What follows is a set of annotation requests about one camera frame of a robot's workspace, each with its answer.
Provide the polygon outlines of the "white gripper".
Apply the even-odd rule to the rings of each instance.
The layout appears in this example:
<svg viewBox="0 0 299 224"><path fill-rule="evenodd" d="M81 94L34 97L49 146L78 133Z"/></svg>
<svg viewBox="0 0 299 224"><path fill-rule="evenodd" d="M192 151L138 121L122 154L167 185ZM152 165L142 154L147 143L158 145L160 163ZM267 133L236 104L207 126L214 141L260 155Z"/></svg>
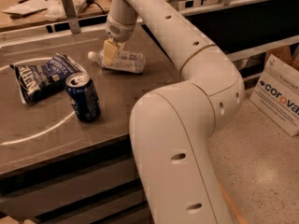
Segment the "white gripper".
<svg viewBox="0 0 299 224"><path fill-rule="evenodd" d="M103 64L111 66L115 55L120 49L118 42L126 42L133 34L135 23L122 24L114 20L110 14L107 15L106 32L109 38L104 42L103 46Z"/></svg>

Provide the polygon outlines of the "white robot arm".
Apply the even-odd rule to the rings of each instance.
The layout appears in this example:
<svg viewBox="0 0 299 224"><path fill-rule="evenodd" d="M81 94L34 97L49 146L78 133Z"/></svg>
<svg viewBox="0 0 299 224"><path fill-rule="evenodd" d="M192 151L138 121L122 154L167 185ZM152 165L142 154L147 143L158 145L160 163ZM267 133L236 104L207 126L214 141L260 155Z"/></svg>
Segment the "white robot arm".
<svg viewBox="0 0 299 224"><path fill-rule="evenodd" d="M129 133L155 224L233 224L206 147L233 119L244 82L230 59L165 0L112 0L107 30L124 42L143 20L181 81L143 95Z"/></svg>

